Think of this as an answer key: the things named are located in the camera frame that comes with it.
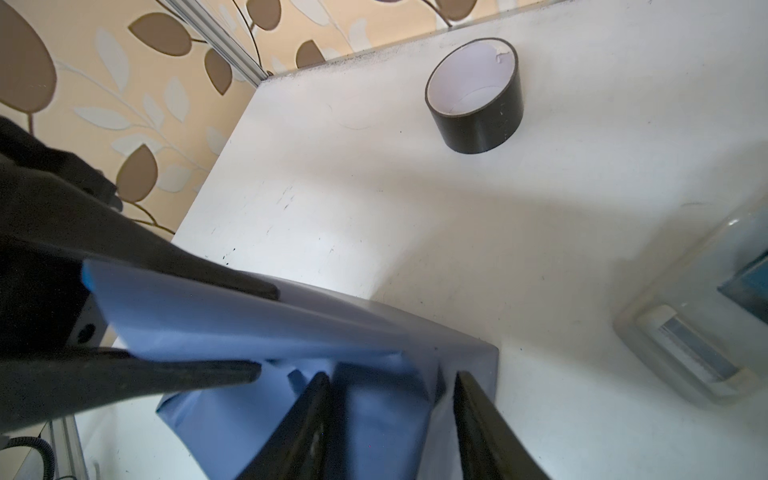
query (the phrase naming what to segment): blue fabric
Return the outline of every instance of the blue fabric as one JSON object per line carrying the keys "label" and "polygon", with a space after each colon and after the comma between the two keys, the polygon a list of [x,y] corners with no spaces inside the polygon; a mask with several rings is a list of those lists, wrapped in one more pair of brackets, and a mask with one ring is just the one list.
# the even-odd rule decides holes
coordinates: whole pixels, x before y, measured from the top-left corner
{"label": "blue fabric", "polygon": [[317,372],[334,407],[328,479],[461,478],[452,388],[471,372],[495,395],[498,350],[421,317],[275,278],[280,301],[87,260],[83,282],[143,359],[248,359],[254,383],[163,398],[158,415],[211,480],[232,480]]}

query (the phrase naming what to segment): black cable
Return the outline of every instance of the black cable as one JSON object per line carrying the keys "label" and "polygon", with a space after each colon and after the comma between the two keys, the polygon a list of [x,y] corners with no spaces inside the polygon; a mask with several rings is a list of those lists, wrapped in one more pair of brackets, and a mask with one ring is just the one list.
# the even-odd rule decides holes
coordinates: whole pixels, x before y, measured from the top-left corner
{"label": "black cable", "polygon": [[8,440],[2,449],[12,449],[13,447],[29,447],[40,452],[40,456],[43,458],[43,480],[53,480],[56,458],[48,442],[38,437],[15,437]]}

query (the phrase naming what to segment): white table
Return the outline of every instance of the white table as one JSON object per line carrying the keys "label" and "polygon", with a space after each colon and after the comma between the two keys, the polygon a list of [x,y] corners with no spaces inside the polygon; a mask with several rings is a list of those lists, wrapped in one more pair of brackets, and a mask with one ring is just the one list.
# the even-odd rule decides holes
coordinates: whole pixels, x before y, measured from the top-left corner
{"label": "white table", "polygon": [[[578,0],[274,78],[174,242],[494,343],[498,409],[553,480],[764,480],[768,393],[696,409],[611,321],[766,184],[766,18],[764,0]],[[483,36],[517,48],[525,116],[465,156],[423,91]]]}

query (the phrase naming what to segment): floral wallpaper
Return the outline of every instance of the floral wallpaper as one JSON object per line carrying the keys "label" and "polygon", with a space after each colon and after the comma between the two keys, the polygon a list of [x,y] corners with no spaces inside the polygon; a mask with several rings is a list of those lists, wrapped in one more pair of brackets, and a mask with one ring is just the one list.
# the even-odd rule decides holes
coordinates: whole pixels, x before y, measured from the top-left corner
{"label": "floral wallpaper", "polygon": [[160,0],[0,0],[0,115],[170,238],[254,88]]}
{"label": "floral wallpaper", "polygon": [[198,0],[271,74],[548,0]]}

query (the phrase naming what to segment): roll of tape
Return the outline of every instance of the roll of tape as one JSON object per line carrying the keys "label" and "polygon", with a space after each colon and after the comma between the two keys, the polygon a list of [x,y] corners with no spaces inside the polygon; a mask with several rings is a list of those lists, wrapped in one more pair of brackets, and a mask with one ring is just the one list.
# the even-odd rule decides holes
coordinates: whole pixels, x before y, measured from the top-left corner
{"label": "roll of tape", "polygon": [[449,53],[424,97],[445,143],[462,154],[503,144],[523,118],[518,53],[506,40],[478,38]]}

